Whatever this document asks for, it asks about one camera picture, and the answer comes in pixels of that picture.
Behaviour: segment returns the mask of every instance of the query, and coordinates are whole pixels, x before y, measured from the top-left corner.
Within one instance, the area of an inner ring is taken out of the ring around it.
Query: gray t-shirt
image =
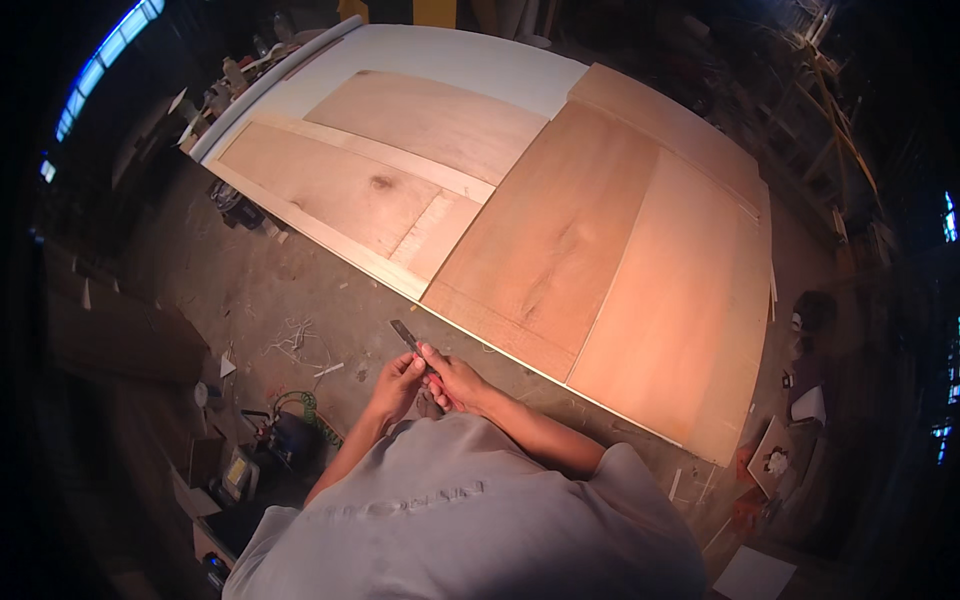
[[[267,509],[224,598],[700,598],[705,580],[629,445],[570,481],[453,413],[400,423],[303,511]]]

